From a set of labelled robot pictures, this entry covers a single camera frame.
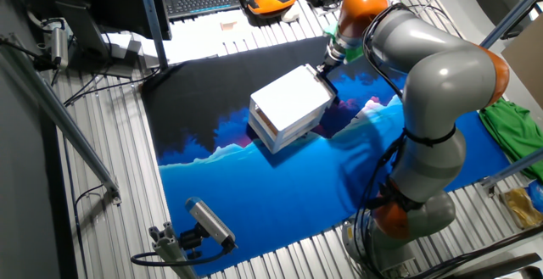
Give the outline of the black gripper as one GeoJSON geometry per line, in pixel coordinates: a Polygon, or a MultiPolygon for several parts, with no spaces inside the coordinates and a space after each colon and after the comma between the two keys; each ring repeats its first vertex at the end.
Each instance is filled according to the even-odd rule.
{"type": "Polygon", "coordinates": [[[344,63],[346,57],[346,49],[341,47],[338,44],[328,44],[323,64],[319,64],[316,67],[316,71],[319,75],[323,77],[328,77],[328,75],[334,70],[334,68],[340,66],[344,63]]]}

